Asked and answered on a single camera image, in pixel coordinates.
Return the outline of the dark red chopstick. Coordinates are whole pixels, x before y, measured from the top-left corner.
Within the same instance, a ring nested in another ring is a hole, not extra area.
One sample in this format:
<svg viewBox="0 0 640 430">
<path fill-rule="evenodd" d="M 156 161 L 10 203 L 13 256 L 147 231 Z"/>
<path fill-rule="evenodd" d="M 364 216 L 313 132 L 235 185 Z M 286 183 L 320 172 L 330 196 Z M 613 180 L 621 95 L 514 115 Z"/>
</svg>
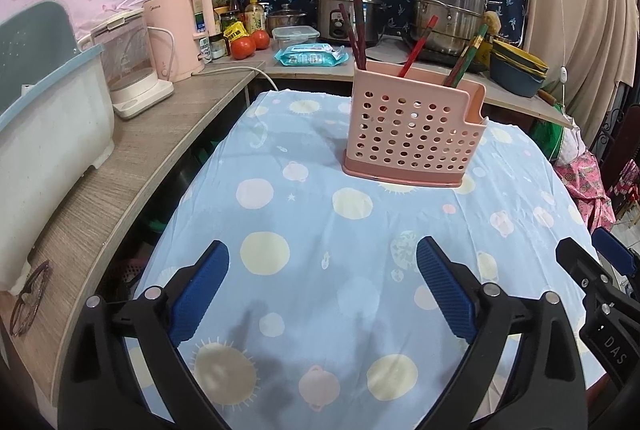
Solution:
<svg viewBox="0 0 640 430">
<path fill-rule="evenodd" d="M 357 68 L 361 70 L 362 63 L 360 57 L 360 46 L 358 42 L 358 38 L 352 28 L 352 21 L 349 19 L 348 12 L 344 4 L 339 4 L 338 8 L 340 9 L 340 13 L 343 19 L 345 32 L 349 41 L 349 45 L 352 47 L 352 55 L 354 56 L 354 61 L 356 63 Z"/>
<path fill-rule="evenodd" d="M 354 13 L 356 21 L 356 34 L 358 42 L 358 68 L 364 71 L 367 66 L 366 57 L 366 24 L 364 24 L 363 1 L 352 0 L 354 2 Z"/>
</svg>

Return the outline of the white dish rack bin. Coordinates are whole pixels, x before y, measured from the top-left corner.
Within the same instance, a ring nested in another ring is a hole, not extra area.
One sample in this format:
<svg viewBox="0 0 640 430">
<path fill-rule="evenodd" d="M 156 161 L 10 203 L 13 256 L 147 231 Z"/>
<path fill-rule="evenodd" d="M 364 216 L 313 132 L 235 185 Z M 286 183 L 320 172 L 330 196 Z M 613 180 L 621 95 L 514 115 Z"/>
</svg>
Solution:
<svg viewBox="0 0 640 430">
<path fill-rule="evenodd" d="M 40 1 L 1 24 L 1 288 L 18 293 L 58 205 L 114 149 L 100 46 L 78 48 L 65 8 Z"/>
</svg>

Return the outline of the red tomatoes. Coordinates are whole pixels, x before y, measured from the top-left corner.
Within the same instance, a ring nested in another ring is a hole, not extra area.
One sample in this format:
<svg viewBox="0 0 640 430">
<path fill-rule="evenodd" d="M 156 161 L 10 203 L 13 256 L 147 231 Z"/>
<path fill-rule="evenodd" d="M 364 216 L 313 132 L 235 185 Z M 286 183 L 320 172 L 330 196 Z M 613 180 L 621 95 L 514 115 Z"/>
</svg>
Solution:
<svg viewBox="0 0 640 430">
<path fill-rule="evenodd" d="M 231 57 L 244 60 L 256 51 L 266 50 L 270 46 L 270 36 L 264 30 L 256 30 L 248 36 L 239 37 L 230 44 Z"/>
</svg>

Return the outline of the pink electric kettle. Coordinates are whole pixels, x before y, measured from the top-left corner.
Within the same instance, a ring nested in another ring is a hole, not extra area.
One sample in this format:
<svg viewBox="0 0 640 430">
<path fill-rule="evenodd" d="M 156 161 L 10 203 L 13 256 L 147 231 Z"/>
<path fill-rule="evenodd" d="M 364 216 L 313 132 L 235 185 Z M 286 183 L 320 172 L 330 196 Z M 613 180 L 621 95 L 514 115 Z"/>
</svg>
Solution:
<svg viewBox="0 0 640 430">
<path fill-rule="evenodd" d="M 202 41 L 219 33 L 213 1 L 146 0 L 142 11 L 157 75 L 178 83 L 201 72 Z"/>
</svg>

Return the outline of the beige curtain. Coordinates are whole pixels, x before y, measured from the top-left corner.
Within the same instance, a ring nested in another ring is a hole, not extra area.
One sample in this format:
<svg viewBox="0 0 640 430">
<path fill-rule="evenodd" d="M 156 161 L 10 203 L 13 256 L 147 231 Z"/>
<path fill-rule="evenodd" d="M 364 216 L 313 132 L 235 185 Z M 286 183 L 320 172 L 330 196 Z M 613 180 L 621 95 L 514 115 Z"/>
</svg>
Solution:
<svg viewBox="0 0 640 430">
<path fill-rule="evenodd" d="M 638 0 L 527 0 L 524 50 L 549 66 L 547 82 L 592 142 L 619 84 L 634 82 Z"/>
</svg>

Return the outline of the stacked blue yellow bowls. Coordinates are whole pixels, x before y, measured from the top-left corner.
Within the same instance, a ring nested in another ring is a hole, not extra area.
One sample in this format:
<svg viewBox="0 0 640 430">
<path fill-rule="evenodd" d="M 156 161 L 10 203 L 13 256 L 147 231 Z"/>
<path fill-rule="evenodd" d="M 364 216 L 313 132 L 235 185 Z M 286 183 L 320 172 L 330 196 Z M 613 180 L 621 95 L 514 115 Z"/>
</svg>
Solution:
<svg viewBox="0 0 640 430">
<path fill-rule="evenodd" d="M 499 37 L 492 41 L 489 76 L 511 94 L 533 98 L 546 80 L 548 69 L 548 65 L 532 53 Z"/>
</svg>

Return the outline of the green chopstick gold band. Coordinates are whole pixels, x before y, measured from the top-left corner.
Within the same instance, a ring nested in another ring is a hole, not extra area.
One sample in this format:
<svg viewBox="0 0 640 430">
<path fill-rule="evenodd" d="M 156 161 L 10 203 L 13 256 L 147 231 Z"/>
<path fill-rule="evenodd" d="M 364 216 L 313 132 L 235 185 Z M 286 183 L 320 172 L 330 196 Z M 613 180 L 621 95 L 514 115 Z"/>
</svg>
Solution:
<svg viewBox="0 0 640 430">
<path fill-rule="evenodd" d="M 458 83 L 460 83 L 460 80 L 464 76 L 466 70 L 474 60 L 475 54 L 477 53 L 478 48 L 480 48 L 480 45 L 482 44 L 487 32 L 488 25 L 484 23 L 478 29 L 475 36 L 471 39 L 469 45 L 461 53 L 458 62 L 456 63 L 456 65 L 454 65 L 454 68 L 445 79 L 445 87 L 456 88 L 458 86 Z"/>
</svg>

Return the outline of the pink perforated utensil basket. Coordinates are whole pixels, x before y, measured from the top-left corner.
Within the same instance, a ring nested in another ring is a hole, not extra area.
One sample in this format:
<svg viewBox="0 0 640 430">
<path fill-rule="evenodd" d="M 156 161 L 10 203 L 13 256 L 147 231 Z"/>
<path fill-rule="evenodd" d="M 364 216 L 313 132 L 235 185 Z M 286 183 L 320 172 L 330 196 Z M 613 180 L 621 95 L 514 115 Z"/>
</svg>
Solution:
<svg viewBox="0 0 640 430">
<path fill-rule="evenodd" d="M 460 187 L 487 120 L 486 89 L 425 68 L 399 75 L 397 64 L 354 69 L 342 167 L 349 176 L 413 187 Z"/>
</svg>

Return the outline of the large steel steamer pot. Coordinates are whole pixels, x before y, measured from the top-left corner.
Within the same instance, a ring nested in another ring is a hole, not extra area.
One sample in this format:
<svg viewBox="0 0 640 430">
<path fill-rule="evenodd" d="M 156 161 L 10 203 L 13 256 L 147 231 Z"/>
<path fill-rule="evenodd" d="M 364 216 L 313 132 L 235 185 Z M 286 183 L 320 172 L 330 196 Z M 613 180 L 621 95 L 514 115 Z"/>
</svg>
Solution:
<svg viewBox="0 0 640 430">
<path fill-rule="evenodd" d="M 418 40 L 432 16 L 437 22 L 425 48 L 458 56 L 484 22 L 488 0 L 412 0 L 409 35 Z"/>
</svg>

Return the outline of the eyeglasses on counter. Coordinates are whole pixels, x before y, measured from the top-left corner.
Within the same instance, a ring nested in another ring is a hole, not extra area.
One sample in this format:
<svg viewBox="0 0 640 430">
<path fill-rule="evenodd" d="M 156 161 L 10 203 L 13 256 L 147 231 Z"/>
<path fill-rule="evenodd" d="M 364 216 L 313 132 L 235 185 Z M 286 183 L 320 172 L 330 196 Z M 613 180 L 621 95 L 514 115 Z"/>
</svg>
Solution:
<svg viewBox="0 0 640 430">
<path fill-rule="evenodd" d="M 50 282 L 53 267 L 49 260 L 35 268 L 17 296 L 10 318 L 10 335 L 21 337 L 32 327 L 38 313 L 44 292 Z"/>
</svg>

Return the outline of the small steel pot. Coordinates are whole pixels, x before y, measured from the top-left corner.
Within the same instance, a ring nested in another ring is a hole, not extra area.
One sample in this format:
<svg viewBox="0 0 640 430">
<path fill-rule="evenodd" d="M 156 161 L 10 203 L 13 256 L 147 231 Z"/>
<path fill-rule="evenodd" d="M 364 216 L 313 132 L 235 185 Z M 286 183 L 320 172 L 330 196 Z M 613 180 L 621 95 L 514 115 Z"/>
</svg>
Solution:
<svg viewBox="0 0 640 430">
<path fill-rule="evenodd" d="M 266 27 L 269 35 L 278 27 L 296 26 L 304 24 L 306 13 L 293 9 L 290 4 L 283 4 L 278 10 L 272 10 L 266 16 Z"/>
</svg>

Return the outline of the condiment bottles group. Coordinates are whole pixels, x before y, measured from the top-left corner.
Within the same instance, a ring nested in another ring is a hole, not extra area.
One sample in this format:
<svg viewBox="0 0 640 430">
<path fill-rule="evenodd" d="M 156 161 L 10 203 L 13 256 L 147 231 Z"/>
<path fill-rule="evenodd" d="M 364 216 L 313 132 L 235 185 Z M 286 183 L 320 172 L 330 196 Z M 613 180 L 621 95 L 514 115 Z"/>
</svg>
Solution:
<svg viewBox="0 0 640 430">
<path fill-rule="evenodd" d="M 205 63 L 231 57 L 230 44 L 233 40 L 256 30 L 266 31 L 264 8 L 257 0 L 250 0 L 245 10 L 241 9 L 240 0 L 228 0 L 228 5 L 214 10 L 214 18 L 217 20 L 215 34 L 200 40 Z"/>
</svg>

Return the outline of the wet wipes pack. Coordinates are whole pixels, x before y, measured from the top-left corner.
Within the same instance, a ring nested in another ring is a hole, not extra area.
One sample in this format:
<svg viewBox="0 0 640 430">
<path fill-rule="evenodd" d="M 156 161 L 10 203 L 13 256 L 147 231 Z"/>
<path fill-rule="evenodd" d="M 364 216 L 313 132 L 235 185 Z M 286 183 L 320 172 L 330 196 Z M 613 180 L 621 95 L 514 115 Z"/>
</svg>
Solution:
<svg viewBox="0 0 640 430">
<path fill-rule="evenodd" d="M 335 68 L 349 60 L 349 54 L 344 48 L 333 47 L 324 42 L 287 46 L 278 50 L 273 57 L 279 64 L 289 68 Z"/>
</svg>

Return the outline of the pink floral fabric pile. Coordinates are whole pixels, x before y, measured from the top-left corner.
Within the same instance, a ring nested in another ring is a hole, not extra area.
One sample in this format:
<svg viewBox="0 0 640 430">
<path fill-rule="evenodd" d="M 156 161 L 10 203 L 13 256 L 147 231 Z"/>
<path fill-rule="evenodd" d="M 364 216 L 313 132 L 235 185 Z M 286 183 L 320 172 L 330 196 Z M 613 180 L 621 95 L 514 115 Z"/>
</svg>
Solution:
<svg viewBox="0 0 640 430">
<path fill-rule="evenodd" d="M 553 167 L 590 233 L 610 231 L 619 215 L 639 210 L 639 165 L 633 158 L 610 185 L 604 184 L 597 158 L 589 151 L 571 161 L 558 157 Z"/>
</svg>

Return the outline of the clear food container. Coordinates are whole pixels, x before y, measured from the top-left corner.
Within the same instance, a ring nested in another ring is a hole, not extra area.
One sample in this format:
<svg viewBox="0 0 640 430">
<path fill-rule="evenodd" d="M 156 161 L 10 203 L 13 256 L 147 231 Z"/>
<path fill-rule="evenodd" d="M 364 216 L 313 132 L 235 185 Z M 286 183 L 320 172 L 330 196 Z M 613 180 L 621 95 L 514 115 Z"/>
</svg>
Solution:
<svg viewBox="0 0 640 430">
<path fill-rule="evenodd" d="M 316 42 L 320 33 L 309 25 L 289 25 L 273 28 L 272 32 L 273 49 L 278 51 L 288 46 Z"/>
</svg>

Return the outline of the wooden counter shelf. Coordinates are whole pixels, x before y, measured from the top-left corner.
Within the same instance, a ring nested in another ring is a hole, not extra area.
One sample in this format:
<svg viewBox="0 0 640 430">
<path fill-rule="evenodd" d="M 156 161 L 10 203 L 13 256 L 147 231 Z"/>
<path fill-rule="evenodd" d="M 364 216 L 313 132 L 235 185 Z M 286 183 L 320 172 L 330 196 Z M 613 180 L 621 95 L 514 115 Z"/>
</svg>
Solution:
<svg viewBox="0 0 640 430">
<path fill-rule="evenodd" d="M 51 405 L 81 301 L 96 290 L 134 221 L 194 141 L 258 71 L 293 88 L 328 84 L 337 94 L 352 86 L 354 70 L 284 68 L 265 52 L 244 61 L 207 65 L 205 75 L 178 83 L 174 94 L 130 120 L 115 119 L 114 149 L 101 167 L 88 169 L 52 213 L 29 254 L 32 265 L 52 265 L 32 326 L 11 339 L 13 348 Z"/>
</svg>

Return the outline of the steel rice cooker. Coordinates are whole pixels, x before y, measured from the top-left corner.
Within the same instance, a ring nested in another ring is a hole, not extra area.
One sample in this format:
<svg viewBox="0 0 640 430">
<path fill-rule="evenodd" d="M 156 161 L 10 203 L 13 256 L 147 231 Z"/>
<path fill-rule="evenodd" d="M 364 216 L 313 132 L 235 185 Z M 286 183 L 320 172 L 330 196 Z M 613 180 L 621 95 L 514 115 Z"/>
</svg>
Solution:
<svg viewBox="0 0 640 430">
<path fill-rule="evenodd" d="M 382 38 L 383 1 L 361 0 L 364 32 L 366 33 L 366 45 L 375 46 Z M 341 7 L 345 8 L 350 24 L 356 32 L 356 12 L 354 0 L 316 0 L 317 4 L 317 30 L 320 38 L 330 44 L 346 45 L 348 34 Z"/>
</svg>

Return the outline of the blue spotted tablecloth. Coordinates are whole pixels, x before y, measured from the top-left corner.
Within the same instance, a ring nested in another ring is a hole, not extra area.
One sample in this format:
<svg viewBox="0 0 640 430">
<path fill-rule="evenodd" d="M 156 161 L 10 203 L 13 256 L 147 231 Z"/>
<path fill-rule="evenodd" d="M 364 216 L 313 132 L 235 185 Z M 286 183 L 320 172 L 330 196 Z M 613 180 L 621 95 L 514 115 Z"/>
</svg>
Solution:
<svg viewBox="0 0 640 430">
<path fill-rule="evenodd" d="M 235 429 L 418 424 L 465 351 L 416 266 L 425 236 L 510 295 L 555 291 L 584 325 L 555 247 L 590 235 L 525 133 L 489 123 L 460 187 L 405 187 L 344 173 L 349 112 L 331 94 L 261 94 L 184 192 L 139 282 L 163 286 L 211 242 L 228 247 L 228 274 L 179 350 Z"/>
</svg>

